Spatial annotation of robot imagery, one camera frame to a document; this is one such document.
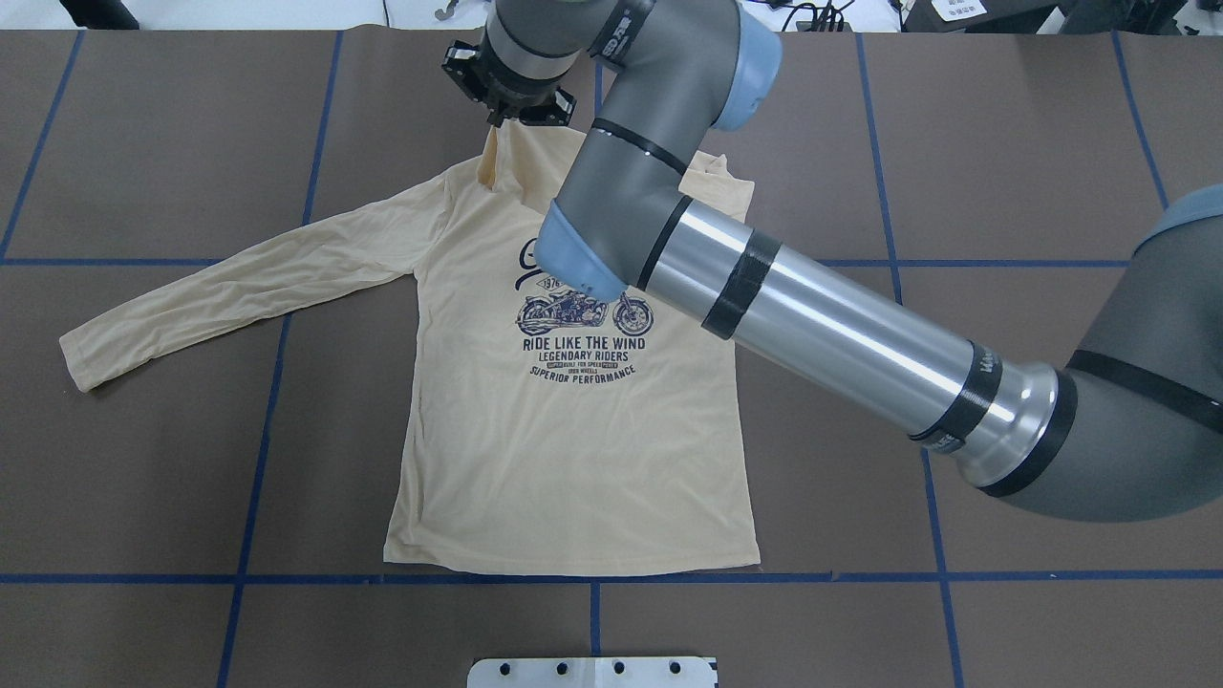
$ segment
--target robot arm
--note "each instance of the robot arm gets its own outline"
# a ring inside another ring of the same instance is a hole
[[[679,192],[780,64],[737,2],[495,0],[444,68],[494,125],[565,123],[578,50],[619,76],[541,227],[543,269],[602,299],[635,284],[1025,510],[1137,521],[1223,494],[1223,186],[1169,209],[1065,370],[1016,365]]]

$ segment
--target shirt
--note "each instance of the shirt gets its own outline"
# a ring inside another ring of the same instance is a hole
[[[88,391],[411,273],[417,358],[385,561],[556,576],[758,563],[734,343],[635,288],[598,302],[534,263],[582,139],[506,122],[478,158],[68,331],[68,371]],[[753,185],[697,153],[680,188],[742,220]]]

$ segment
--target shirt sleeve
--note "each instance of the shirt sleeve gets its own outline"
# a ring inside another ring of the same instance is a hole
[[[60,337],[72,381],[88,392],[204,339],[411,273],[446,225],[446,177],[286,231],[91,319]]]

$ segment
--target light blue joint cap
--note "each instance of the light blue joint cap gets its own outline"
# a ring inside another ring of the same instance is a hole
[[[543,218],[534,253],[541,269],[599,301],[615,301],[629,287],[582,240],[555,200]]]
[[[1163,216],[1156,222],[1155,230],[1139,243],[1134,252],[1137,253],[1147,241],[1169,229],[1218,215],[1223,215],[1223,183],[1199,188],[1172,205],[1168,205],[1168,209],[1163,211]]]
[[[773,88],[779,68],[781,39],[739,5],[739,61],[730,82],[730,95],[713,128],[735,131],[747,123]]]

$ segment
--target motorcycle graphic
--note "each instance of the motorcycle graphic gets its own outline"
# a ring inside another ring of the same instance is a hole
[[[612,321],[629,336],[641,336],[654,325],[654,312],[645,298],[621,293],[618,301],[605,303],[575,288],[554,291],[547,297],[527,296],[516,321],[519,329],[532,336],[560,326],[598,326],[613,304]]]

